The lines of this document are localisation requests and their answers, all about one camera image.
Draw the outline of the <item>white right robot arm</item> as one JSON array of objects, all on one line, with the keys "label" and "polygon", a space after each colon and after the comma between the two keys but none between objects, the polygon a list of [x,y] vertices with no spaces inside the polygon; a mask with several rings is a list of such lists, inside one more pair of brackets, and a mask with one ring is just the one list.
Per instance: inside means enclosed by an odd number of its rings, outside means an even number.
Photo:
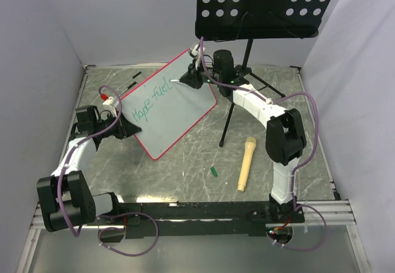
[{"label": "white right robot arm", "polygon": [[296,204],[294,176],[307,145],[302,117],[297,109],[286,109],[264,96],[248,80],[249,67],[235,65],[232,53],[221,49],[214,52],[212,67],[205,63],[204,48],[188,50],[192,62],[179,82],[194,89],[214,84],[232,105],[246,110],[265,128],[265,150],[273,161],[273,185],[269,195],[269,214],[275,222],[291,216]]}]

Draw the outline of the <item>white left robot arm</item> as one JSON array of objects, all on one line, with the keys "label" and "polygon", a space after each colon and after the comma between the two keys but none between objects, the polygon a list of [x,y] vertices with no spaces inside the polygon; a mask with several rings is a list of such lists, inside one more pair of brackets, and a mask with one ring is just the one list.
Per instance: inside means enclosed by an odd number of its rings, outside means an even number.
[{"label": "white left robot arm", "polygon": [[101,118],[97,106],[75,110],[77,121],[72,125],[67,152],[58,168],[36,184],[41,214],[46,230],[55,232],[90,224],[100,216],[114,225],[122,217],[115,193],[93,196],[83,175],[101,141],[108,137],[122,140],[142,131],[121,113],[107,113]]}]

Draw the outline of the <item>green marker cap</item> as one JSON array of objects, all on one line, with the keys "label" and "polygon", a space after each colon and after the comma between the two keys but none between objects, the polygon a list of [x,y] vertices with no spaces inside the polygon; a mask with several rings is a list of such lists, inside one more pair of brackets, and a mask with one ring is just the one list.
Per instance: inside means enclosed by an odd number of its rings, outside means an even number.
[{"label": "green marker cap", "polygon": [[210,171],[212,172],[212,174],[213,174],[214,177],[217,177],[217,176],[218,176],[218,173],[217,173],[217,171],[215,170],[214,167],[211,167],[211,168],[210,168]]}]

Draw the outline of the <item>pink framed whiteboard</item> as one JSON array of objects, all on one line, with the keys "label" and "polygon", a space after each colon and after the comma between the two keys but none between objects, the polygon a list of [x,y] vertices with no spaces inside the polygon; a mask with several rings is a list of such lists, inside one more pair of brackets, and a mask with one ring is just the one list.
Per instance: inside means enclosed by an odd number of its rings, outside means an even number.
[{"label": "pink framed whiteboard", "polygon": [[153,160],[160,159],[217,104],[212,88],[171,83],[188,71],[187,50],[121,97],[122,114],[142,128],[135,138]]}]

